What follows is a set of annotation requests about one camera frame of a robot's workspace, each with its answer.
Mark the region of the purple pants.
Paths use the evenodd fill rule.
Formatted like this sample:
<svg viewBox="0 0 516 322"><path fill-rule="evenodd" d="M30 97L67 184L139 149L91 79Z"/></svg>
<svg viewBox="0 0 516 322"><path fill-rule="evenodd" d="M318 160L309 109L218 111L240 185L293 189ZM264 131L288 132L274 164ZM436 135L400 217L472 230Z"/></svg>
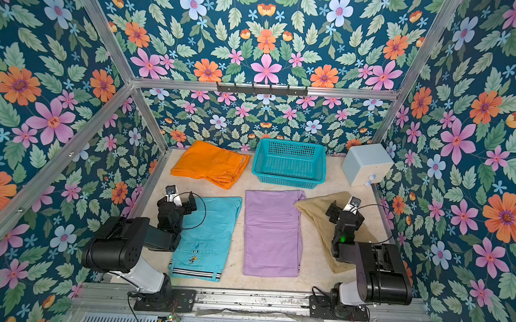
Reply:
<svg viewBox="0 0 516 322"><path fill-rule="evenodd" d="M244 271L246 276L299 276L302 258L301 190L247 190L244 211Z"/></svg>

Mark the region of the teal pants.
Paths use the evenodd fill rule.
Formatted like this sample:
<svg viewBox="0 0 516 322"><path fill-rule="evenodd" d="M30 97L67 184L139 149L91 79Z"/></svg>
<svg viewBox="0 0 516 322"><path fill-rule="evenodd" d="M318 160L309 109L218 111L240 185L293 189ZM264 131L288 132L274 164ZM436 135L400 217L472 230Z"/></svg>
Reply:
<svg viewBox="0 0 516 322"><path fill-rule="evenodd" d="M181 240L169 264L170 276L219 282L243 200L198 195L194 198L197 210L184 217Z"/></svg>

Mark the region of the orange pants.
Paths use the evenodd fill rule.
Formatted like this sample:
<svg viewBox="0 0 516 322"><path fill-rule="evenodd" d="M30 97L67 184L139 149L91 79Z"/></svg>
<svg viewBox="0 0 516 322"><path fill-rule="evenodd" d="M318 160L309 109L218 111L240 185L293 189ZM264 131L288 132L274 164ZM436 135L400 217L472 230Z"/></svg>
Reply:
<svg viewBox="0 0 516 322"><path fill-rule="evenodd" d="M171 170L172 176L207 180L229 190L239 180L250 156L196 141Z"/></svg>

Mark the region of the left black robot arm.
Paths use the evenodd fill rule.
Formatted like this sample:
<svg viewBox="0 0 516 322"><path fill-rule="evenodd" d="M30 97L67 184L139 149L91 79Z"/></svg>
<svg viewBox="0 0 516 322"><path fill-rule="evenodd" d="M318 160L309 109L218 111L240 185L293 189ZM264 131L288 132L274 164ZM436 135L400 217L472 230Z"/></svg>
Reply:
<svg viewBox="0 0 516 322"><path fill-rule="evenodd" d="M153 268L142 250L174 252L184 231L183 220L197 210L195 195L181 200L180 194L171 194L158 201L156 227L148 217L111 217L96 232L82 254L82 265L100 273L113 274L124 279L140 293L167 294L171 290L170 277Z"/></svg>

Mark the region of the beige corduroy pants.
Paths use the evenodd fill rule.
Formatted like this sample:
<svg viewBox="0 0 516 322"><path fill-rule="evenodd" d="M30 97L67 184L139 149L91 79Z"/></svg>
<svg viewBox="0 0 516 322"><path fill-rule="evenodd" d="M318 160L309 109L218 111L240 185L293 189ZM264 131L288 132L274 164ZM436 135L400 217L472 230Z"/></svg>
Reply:
<svg viewBox="0 0 516 322"><path fill-rule="evenodd" d="M313 197L295 204L300 213L308 218L317 228L325 251L325 257L334 274L354 270L355 266L351 263L337 261L333 255L332 243L334 241L336 224L329 221L330 217L326 215L326 211L334 202L336 202L338 207L344 208L349 202L350 196L348 192L338 192L326 196Z"/></svg>

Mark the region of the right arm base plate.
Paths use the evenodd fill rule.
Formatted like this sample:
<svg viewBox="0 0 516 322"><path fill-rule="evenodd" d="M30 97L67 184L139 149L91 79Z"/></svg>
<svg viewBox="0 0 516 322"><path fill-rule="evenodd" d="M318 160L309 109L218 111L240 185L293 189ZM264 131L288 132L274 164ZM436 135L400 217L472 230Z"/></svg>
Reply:
<svg viewBox="0 0 516 322"><path fill-rule="evenodd" d="M357 305L343 305L323 295L309 296L309 315L311 318L335 321L368 322L367 309Z"/></svg>

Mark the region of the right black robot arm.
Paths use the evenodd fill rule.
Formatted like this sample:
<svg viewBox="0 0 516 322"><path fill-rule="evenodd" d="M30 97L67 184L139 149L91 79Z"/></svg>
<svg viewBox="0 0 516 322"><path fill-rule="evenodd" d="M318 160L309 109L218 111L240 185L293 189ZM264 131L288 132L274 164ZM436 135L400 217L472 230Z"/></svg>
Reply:
<svg viewBox="0 0 516 322"><path fill-rule="evenodd" d="M384 242L360 242L356 232L364 224L358 211L359 201L351 200L345 207L332 202L326 216L335 226L331 242L332 257L355 266L355 281L338 283L332 289L336 305L365 306L368 304L410 305L413 287L396 245Z"/></svg>

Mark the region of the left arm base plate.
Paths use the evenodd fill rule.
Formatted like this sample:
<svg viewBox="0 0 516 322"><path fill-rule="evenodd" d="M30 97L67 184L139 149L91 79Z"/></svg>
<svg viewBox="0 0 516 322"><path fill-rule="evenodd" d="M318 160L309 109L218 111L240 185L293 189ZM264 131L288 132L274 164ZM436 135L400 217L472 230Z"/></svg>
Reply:
<svg viewBox="0 0 516 322"><path fill-rule="evenodd" d="M190 313L195 304L196 290L166 289L154 294L141 293L135 297L138 312Z"/></svg>

